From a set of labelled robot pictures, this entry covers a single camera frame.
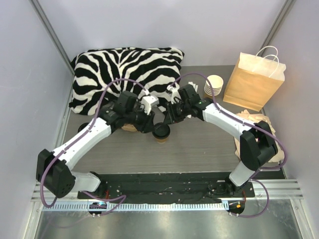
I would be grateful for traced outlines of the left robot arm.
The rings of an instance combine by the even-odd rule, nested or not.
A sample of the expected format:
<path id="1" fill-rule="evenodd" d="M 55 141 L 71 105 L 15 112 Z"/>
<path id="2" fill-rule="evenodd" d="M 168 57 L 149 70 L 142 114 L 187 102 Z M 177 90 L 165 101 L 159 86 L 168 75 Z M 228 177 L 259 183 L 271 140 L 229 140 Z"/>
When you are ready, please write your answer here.
<path id="1" fill-rule="evenodd" d="M 94 198 L 105 196 L 107 183 L 95 172 L 79 173 L 73 168 L 98 142 L 109 137 L 125 124 L 139 132 L 154 130 L 152 108 L 159 103 L 155 96 L 138 99 L 134 93 L 124 91 L 113 102 L 102 106 L 98 115 L 68 142 L 53 151 L 44 149 L 38 155 L 36 179 L 42 189 L 48 189 L 56 198 L 70 192 L 87 191 Z"/>

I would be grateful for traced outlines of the single paper cup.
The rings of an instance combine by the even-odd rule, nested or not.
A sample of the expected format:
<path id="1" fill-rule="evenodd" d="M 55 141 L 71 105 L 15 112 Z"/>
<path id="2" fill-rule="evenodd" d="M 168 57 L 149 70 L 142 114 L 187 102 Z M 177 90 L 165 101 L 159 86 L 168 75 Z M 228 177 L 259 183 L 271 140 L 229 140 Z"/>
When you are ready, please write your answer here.
<path id="1" fill-rule="evenodd" d="M 165 143 L 167 140 L 168 140 L 168 137 L 166 137 L 166 138 L 158 138 L 158 137 L 156 137 L 157 143 Z"/>

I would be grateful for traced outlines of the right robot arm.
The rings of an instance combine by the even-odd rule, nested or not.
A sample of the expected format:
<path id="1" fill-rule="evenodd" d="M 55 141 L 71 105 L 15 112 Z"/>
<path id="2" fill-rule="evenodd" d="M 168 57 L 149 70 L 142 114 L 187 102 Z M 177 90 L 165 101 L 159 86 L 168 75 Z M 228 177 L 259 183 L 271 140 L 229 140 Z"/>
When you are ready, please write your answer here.
<path id="1" fill-rule="evenodd" d="M 201 98 L 192 85 L 181 88 L 169 86 L 171 101 L 166 105 L 165 124 L 183 121 L 188 115 L 211 123 L 240 142 L 240 162 L 225 179 L 224 192 L 238 196 L 248 180 L 277 153 L 275 137 L 265 121 L 245 120 L 214 103 Z"/>

